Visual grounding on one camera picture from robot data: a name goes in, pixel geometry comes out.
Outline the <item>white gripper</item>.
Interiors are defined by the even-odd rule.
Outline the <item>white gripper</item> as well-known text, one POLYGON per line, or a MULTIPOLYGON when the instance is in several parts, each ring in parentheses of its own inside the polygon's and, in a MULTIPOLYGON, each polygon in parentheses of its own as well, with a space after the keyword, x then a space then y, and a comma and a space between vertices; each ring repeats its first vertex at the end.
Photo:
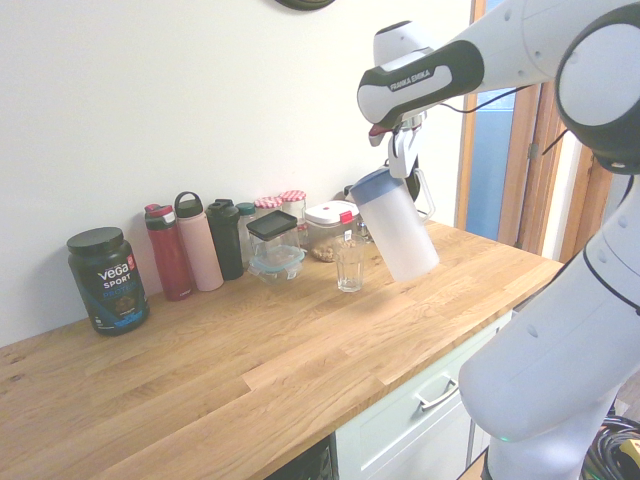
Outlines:
POLYGON ((407 178, 420 150, 420 129, 400 129, 392 133, 388 146, 388 165, 393 178, 407 178))

